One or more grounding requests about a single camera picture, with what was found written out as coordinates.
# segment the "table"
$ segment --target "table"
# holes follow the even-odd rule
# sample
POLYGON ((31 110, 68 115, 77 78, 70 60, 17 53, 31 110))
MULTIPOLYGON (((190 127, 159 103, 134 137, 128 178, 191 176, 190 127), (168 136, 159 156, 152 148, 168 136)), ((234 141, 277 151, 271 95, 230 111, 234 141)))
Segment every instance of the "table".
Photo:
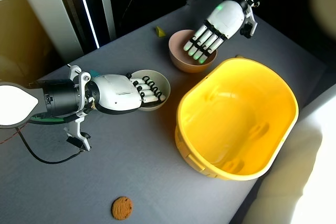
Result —
MULTIPOLYGON (((225 59, 243 55, 282 76, 300 107, 325 65, 260 18, 255 36, 225 42, 206 72, 187 74, 169 59, 168 40, 181 29, 198 29, 222 0, 198 0, 129 33, 71 64, 101 74, 153 69, 170 81, 172 92, 157 111, 107 115, 93 111, 82 124, 92 150, 60 164, 36 161, 19 137, 0 145, 0 223, 119 223, 110 208, 119 196, 134 202, 123 223, 228 223, 255 180, 207 178, 190 168, 174 143, 178 103, 192 86, 225 59), (155 26, 167 34, 158 38, 155 26)), ((62 67, 45 79, 66 78, 62 67)), ((56 161, 77 152, 62 125, 27 125, 23 135, 38 156, 56 161)), ((14 130, 1 130, 1 140, 14 130)))

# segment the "yellow plastic bin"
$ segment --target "yellow plastic bin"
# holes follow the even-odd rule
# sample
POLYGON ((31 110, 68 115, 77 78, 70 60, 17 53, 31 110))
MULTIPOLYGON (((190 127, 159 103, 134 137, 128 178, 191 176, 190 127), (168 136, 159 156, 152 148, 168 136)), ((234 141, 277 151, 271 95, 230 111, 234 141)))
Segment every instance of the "yellow plastic bin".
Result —
POLYGON ((178 107, 175 141, 181 155, 198 172, 222 179, 264 174, 298 118, 285 81, 244 58, 221 63, 178 107))

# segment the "brown round cookie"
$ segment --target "brown round cookie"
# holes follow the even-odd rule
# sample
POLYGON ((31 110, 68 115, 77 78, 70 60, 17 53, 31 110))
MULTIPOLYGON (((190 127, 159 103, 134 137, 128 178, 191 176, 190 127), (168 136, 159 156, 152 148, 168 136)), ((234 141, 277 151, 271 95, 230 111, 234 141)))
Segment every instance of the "brown round cookie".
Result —
POLYGON ((112 215, 117 220, 125 220, 132 214, 133 203, 127 197, 120 197, 112 204, 112 215))

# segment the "white led strip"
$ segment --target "white led strip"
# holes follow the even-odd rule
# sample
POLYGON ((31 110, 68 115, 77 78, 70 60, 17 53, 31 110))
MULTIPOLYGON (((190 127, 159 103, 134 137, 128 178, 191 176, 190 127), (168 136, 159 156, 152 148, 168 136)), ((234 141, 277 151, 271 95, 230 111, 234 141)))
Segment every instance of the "white led strip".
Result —
POLYGON ((88 16, 88 20, 89 20, 89 23, 90 23, 92 34, 93 34, 93 37, 94 37, 94 41, 96 42, 97 48, 99 48, 98 40, 97 40, 97 37, 96 37, 96 32, 94 31, 95 29, 93 27, 93 23, 92 23, 91 16, 90 16, 90 13, 89 13, 88 5, 86 4, 86 0, 82 0, 82 1, 83 1, 83 4, 84 4, 86 15, 88 16))

